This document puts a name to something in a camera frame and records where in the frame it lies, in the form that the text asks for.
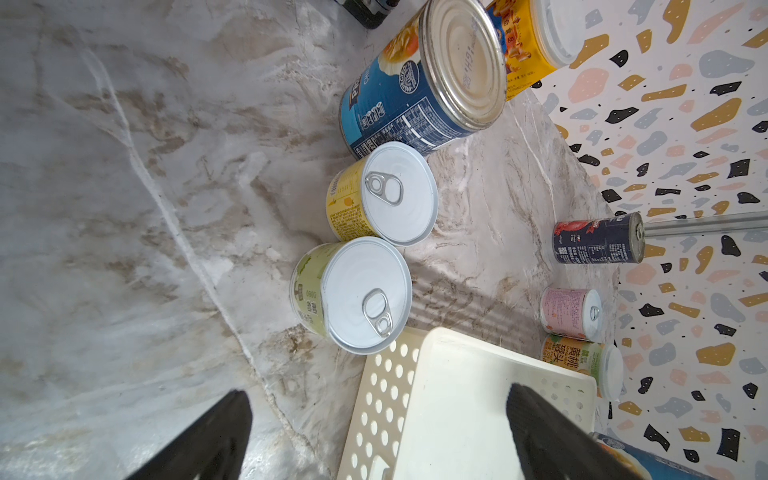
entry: marble countertop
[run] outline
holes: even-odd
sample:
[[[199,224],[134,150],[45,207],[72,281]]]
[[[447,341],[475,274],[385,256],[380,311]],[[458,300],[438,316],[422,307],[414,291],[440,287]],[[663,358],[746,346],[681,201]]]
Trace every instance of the marble countertop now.
[[[289,281],[334,241],[340,95],[420,3],[375,31],[331,0],[4,7],[0,476],[123,478],[239,388],[241,478],[335,478],[365,359],[299,325]],[[547,286],[614,317],[616,266],[554,261],[556,220],[611,212],[530,91],[428,162],[410,326],[537,356]]]

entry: terrazzo wall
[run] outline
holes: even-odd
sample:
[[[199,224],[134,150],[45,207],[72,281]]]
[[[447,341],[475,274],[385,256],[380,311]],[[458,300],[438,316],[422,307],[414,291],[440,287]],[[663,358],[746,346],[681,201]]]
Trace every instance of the terrazzo wall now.
[[[768,5],[583,0],[577,60],[534,93],[614,211],[765,210]]]
[[[653,239],[622,266],[608,433],[719,479],[768,478],[768,232]]]

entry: white plastic basket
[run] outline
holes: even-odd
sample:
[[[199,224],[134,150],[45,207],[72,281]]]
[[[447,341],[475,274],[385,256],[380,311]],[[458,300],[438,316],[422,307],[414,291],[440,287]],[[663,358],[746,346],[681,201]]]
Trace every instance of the white plastic basket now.
[[[513,382],[594,428],[592,377],[452,330],[406,328],[366,360],[337,478],[523,478],[505,410]]]

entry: dark bottle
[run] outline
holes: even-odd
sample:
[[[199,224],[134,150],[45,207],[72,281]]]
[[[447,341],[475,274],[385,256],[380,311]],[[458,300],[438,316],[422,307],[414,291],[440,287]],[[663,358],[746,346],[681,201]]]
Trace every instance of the dark bottle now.
[[[374,29],[397,6],[400,0],[336,0],[365,28]]]

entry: metal rod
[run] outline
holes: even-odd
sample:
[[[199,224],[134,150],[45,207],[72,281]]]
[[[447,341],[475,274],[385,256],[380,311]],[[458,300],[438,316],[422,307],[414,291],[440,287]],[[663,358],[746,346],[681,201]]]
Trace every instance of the metal rod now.
[[[735,230],[768,230],[768,211],[650,222],[645,224],[645,237],[683,237]]]

